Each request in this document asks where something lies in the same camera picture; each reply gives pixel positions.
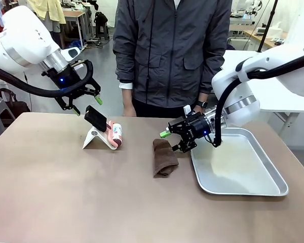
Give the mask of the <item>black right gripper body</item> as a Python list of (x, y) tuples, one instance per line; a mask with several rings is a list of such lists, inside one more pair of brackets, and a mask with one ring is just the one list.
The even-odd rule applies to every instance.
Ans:
[(210, 137), (210, 134), (215, 134), (215, 121), (216, 119), (211, 115), (190, 111), (185, 120), (187, 136), (195, 136), (196, 139), (204, 137), (207, 142), (216, 147), (215, 139), (212, 140)]

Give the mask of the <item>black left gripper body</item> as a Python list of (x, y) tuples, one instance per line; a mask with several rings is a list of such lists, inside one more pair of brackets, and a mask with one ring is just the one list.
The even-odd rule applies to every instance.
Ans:
[(87, 68), (86, 76), (81, 79), (75, 69), (68, 64), (64, 70), (57, 72), (55, 68), (50, 68), (42, 72), (42, 76), (47, 76), (59, 88), (53, 91), (53, 95), (49, 98), (58, 98), (64, 96), (91, 95), (94, 96), (94, 90), (89, 89), (86, 85), (92, 85), (93, 80), (93, 64), (89, 60), (85, 60), (83, 64)]

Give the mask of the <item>person's right hand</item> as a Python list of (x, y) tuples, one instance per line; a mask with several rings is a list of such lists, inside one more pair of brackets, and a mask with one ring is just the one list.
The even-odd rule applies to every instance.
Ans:
[(123, 103), (123, 116), (136, 117), (136, 111), (131, 101)]

